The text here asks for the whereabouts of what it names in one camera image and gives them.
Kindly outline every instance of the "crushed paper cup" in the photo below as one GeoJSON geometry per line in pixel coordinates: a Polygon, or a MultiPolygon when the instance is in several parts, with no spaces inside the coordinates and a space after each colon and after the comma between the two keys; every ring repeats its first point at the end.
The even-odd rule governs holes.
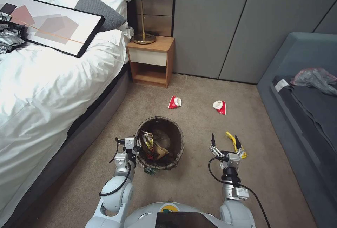
{"type": "Polygon", "coordinates": [[[177,96],[173,96],[170,100],[170,103],[168,105],[169,109],[174,109],[181,106],[181,99],[177,96]]]}
{"type": "Polygon", "coordinates": [[[226,102],[216,101],[213,103],[213,108],[216,109],[220,114],[226,115],[226,102]]]}

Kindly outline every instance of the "nightstand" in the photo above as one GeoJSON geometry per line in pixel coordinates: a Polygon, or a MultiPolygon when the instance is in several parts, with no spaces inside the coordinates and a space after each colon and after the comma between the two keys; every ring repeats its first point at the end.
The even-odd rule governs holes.
{"type": "Polygon", "coordinates": [[[127,45],[134,83],[167,88],[170,83],[174,58],[174,38],[156,37],[156,42],[127,45]]]}

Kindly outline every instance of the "black cable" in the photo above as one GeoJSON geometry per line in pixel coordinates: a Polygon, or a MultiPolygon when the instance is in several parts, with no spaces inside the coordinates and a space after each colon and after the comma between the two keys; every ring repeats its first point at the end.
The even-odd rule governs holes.
{"type": "Polygon", "coordinates": [[[116,148],[116,152],[115,152],[115,155],[113,156],[112,160],[109,161],[109,163],[113,162],[113,160],[115,159],[116,155],[117,155],[117,152],[118,152],[118,142],[117,143],[117,148],[116,148]]]}
{"type": "Polygon", "coordinates": [[[99,196],[108,196],[108,195],[112,195],[113,193],[115,193],[118,190],[120,190],[123,187],[123,185],[126,183],[127,179],[129,178],[129,174],[131,172],[131,164],[128,164],[128,168],[129,168],[129,171],[128,171],[126,177],[125,177],[125,180],[123,181],[123,183],[117,189],[115,189],[115,190],[113,190],[113,191],[111,191],[109,193],[102,193],[102,191],[101,191],[100,193],[98,193],[98,195],[99,196]]]}
{"type": "Polygon", "coordinates": [[[262,207],[262,204],[261,204],[259,198],[257,197],[257,195],[254,193],[254,191],[252,191],[252,190],[251,190],[250,188],[248,188],[247,186],[244,186],[243,184],[240,184],[240,186],[243,187],[243,188],[248,189],[251,193],[253,193],[253,195],[255,196],[255,198],[256,198],[257,202],[259,203],[259,206],[260,206],[260,208],[261,208],[261,210],[262,210],[262,213],[263,213],[263,215],[264,215],[264,219],[265,219],[266,222],[267,222],[267,226],[268,226],[268,228],[270,228],[270,224],[269,224],[267,215],[266,215],[266,213],[264,212],[264,209],[263,209],[263,207],[262,207]]]}
{"type": "MultiPolygon", "coordinates": [[[[210,159],[210,161],[208,162],[208,170],[210,171],[211,175],[212,175],[213,178],[216,179],[218,182],[221,182],[221,183],[223,183],[223,184],[231,184],[231,185],[233,185],[233,183],[230,183],[230,182],[224,182],[224,181],[219,180],[219,179],[216,178],[215,175],[212,173],[212,171],[211,171],[211,166],[210,166],[210,165],[211,165],[211,162],[212,162],[213,160],[217,160],[217,159],[218,159],[217,157],[214,157],[214,158],[210,159]]],[[[261,208],[261,210],[262,210],[262,213],[263,213],[264,219],[266,220],[267,226],[268,226],[268,228],[270,228],[270,224],[269,224],[267,215],[266,215],[266,213],[265,213],[265,211],[264,211],[264,209],[263,209],[263,207],[262,207],[262,204],[261,204],[259,198],[258,198],[257,195],[255,194],[255,192],[252,191],[250,188],[248,188],[247,186],[245,186],[245,185],[243,185],[243,184],[239,184],[239,185],[240,185],[241,187],[243,187],[243,188],[248,189],[248,190],[255,196],[255,198],[256,198],[256,200],[257,200],[257,202],[258,202],[258,204],[259,204],[259,206],[260,206],[260,208],[261,208]]]]}

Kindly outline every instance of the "carpet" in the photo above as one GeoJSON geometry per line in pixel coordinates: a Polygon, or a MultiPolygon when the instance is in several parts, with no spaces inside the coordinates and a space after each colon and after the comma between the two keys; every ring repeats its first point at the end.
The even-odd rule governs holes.
{"type": "MultiPolygon", "coordinates": [[[[287,157],[274,132],[255,85],[174,74],[168,89],[130,84],[126,97],[95,142],[66,173],[30,208],[21,224],[34,228],[85,227],[94,214],[98,193],[114,172],[109,164],[115,152],[115,137],[133,135],[138,125],[152,116],[175,121],[184,134],[185,149],[178,166],[150,176],[137,166],[134,198],[129,213],[159,201],[191,205],[219,218],[221,184],[209,174],[213,157],[208,150],[214,133],[220,150],[233,150],[225,132],[236,134],[248,157],[239,166],[244,185],[258,195],[275,227],[316,227],[287,157]],[[168,109],[171,96],[182,106],[168,109]],[[226,101],[227,114],[212,105],[226,101]]],[[[219,178],[217,162],[212,171],[219,178]]],[[[244,204],[251,210],[256,227],[266,227],[261,209],[250,194],[244,204]]]]}

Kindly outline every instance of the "white bedsheet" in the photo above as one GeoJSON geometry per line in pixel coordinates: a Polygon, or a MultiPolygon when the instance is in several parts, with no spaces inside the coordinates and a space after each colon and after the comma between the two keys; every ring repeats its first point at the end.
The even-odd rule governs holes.
{"type": "Polygon", "coordinates": [[[127,62],[129,36],[98,33],[81,58],[31,43],[0,55],[0,227],[127,62]]]}

